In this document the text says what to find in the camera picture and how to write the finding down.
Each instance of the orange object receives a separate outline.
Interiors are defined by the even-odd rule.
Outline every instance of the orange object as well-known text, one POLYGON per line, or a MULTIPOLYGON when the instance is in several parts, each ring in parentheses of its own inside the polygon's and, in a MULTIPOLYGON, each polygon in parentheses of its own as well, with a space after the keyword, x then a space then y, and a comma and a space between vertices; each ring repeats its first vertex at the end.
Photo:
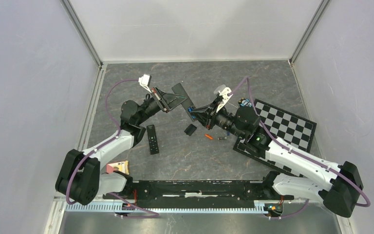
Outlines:
POLYGON ((213 140, 213 138, 212 138, 209 134, 204 134, 204 136, 206 136, 206 137, 209 138, 210 140, 213 140))

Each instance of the white enclosure wall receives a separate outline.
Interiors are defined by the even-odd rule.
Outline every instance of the white enclosure wall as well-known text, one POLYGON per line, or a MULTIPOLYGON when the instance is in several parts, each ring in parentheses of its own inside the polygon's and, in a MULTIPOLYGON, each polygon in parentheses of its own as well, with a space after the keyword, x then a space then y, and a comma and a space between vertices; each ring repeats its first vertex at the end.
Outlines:
POLYGON ((288 59, 320 0, 71 0, 103 61, 288 59))
POLYGON ((0 0, 0 233, 43 232, 96 73, 59 1, 0 0))
POLYGON ((354 225, 373 234, 374 1, 331 1, 295 67, 323 156, 359 168, 373 203, 355 208, 354 225))

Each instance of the checkerboard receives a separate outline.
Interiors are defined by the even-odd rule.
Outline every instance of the checkerboard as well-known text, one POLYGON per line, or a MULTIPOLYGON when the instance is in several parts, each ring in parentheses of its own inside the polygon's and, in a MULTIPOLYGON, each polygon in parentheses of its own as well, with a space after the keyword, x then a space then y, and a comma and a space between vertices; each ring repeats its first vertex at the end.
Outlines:
MULTIPOLYGON (((255 103, 256 110, 260 115, 261 120, 273 135, 283 138, 291 145, 303 151, 310 151, 313 136, 315 134, 316 123, 260 100, 255 100, 255 103)), ((253 149, 247 147, 244 144, 244 139, 237 138, 233 150, 279 172, 290 176, 303 177, 302 174, 292 171, 292 169, 287 166, 259 156, 261 155, 261 152, 254 152, 253 149)))
POLYGON ((310 151, 316 123, 260 100, 256 100, 255 107, 273 135, 303 151, 310 151))

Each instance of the black remote control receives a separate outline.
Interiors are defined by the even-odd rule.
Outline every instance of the black remote control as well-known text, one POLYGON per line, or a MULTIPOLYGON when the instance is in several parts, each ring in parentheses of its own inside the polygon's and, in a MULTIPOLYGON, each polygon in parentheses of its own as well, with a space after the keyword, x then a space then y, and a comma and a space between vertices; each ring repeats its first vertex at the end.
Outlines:
POLYGON ((154 124, 147 126, 147 135, 149 138, 150 155, 158 154, 157 135, 155 134, 154 124))

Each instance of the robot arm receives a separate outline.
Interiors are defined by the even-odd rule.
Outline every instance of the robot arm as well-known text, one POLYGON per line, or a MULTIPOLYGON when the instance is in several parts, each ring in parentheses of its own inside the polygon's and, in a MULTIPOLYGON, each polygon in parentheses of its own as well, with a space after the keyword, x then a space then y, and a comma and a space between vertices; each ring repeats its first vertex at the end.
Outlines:
MULTIPOLYGON (((149 75, 142 76, 139 79, 140 85, 149 89, 149 80, 149 75)), ((146 131, 144 127, 140 126, 141 123, 160 110, 168 113, 189 99, 181 84, 175 85, 172 89, 174 94, 163 92, 158 88, 151 88, 151 95, 147 94, 141 105, 132 100, 124 102, 121 107, 121 130, 82 152, 70 150, 58 175, 56 190, 66 194, 74 169, 85 156, 91 154, 73 178, 70 198, 86 205, 96 195, 122 191, 127 181, 125 176, 117 173, 100 175, 100 169, 120 153, 134 147, 141 141, 146 131)))
POLYGON ((219 92, 216 99, 209 105, 190 110, 196 120, 207 129, 219 126, 231 134, 244 139, 244 144, 256 152, 258 156, 284 165, 304 177, 289 176, 283 173, 271 172, 265 178, 270 186, 280 195, 293 195, 294 197, 308 198, 321 202, 329 210, 343 217, 350 217, 358 201, 359 192, 349 185, 330 169, 341 173, 355 183, 360 189, 363 184, 357 167, 349 162, 339 165, 313 156, 307 152, 292 148, 282 138, 277 141, 287 145, 290 150, 285 150, 268 136, 266 131, 259 126, 260 117, 250 106, 240 106, 233 115, 225 109, 226 97, 219 92), (302 153, 308 158, 327 166, 322 168, 292 152, 302 153))

